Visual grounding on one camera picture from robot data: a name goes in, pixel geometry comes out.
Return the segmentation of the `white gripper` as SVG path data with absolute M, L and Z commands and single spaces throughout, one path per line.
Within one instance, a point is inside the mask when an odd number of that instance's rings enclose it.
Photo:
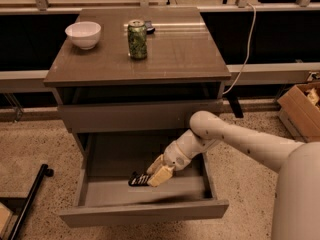
M 146 173 L 152 175 L 147 184 L 157 187 L 173 176 L 173 171 L 181 171 L 192 160 L 192 147 L 184 141 L 173 141 L 165 149 L 164 155 L 159 155 L 148 167 Z

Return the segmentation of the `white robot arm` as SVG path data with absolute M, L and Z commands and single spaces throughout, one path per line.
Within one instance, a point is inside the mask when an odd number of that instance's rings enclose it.
M 320 143 L 303 143 L 229 124 L 207 111 L 147 169 L 156 187 L 222 141 L 278 173 L 272 240 L 320 240 Z

